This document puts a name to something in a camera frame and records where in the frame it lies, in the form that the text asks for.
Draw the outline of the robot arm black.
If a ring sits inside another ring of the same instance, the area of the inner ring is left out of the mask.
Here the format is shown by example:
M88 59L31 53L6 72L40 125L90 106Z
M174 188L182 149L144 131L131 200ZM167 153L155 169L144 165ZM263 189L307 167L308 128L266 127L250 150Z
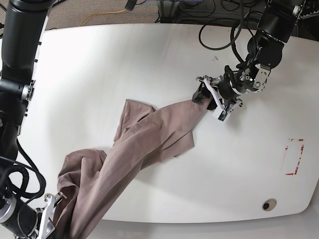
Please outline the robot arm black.
M18 136L34 92L34 68L54 2L11 0L3 27L0 72L0 223L17 239L58 239L50 214L64 198L45 195L46 181ZM29 203L44 196L44 208Z
M220 50L231 47L239 64L233 71L225 66L224 74L217 78L197 77L199 88L192 96L194 103L211 99L208 110L215 118L226 121L231 112L242 106L241 95L264 90L267 79L282 59L282 52L300 17L305 1L270 0L261 18L257 21L257 31L247 44L248 55L242 59L235 41L243 27L254 20L249 14L241 13L240 21L231 28L230 42Z

